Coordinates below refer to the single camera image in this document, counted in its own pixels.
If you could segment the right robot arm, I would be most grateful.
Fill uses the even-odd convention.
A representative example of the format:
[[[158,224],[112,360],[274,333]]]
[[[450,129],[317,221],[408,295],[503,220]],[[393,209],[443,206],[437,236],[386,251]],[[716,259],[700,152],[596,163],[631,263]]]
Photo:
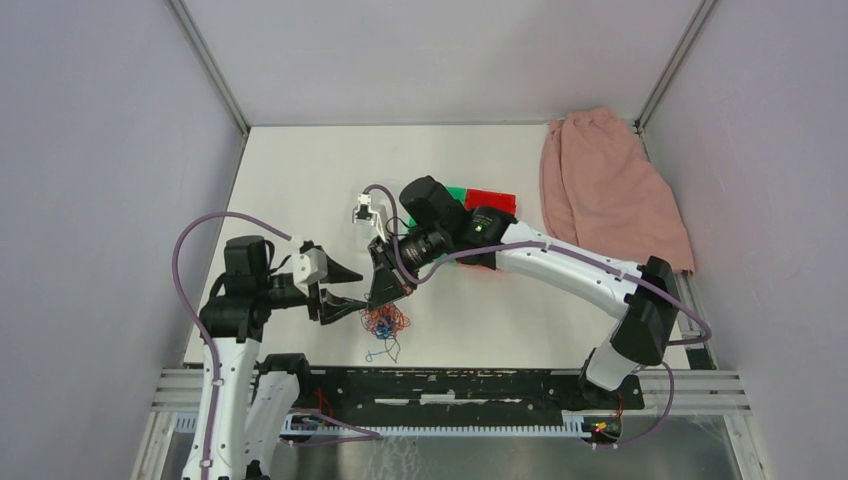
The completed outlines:
[[[371,310],[410,296],[447,262],[539,280],[600,308],[616,322],[590,353],[577,382],[580,400],[602,408],[626,376],[658,366],[683,310],[675,273],[664,259],[643,263],[596,254],[551,237],[491,206],[469,209],[431,176],[408,184],[388,208],[374,204],[370,185],[352,212],[376,231],[368,245]]]

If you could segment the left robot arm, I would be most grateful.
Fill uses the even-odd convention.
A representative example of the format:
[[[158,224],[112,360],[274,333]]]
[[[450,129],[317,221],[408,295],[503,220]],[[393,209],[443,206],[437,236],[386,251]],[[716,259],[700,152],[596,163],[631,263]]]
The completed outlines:
[[[292,271],[273,267],[275,248],[258,235],[230,239],[224,272],[198,315],[205,352],[198,424],[182,469],[184,479],[265,479],[290,409],[315,391],[302,354],[258,359],[264,326],[275,310],[304,307],[329,325],[364,308],[338,297],[329,284],[359,282],[311,241],[286,258]]]

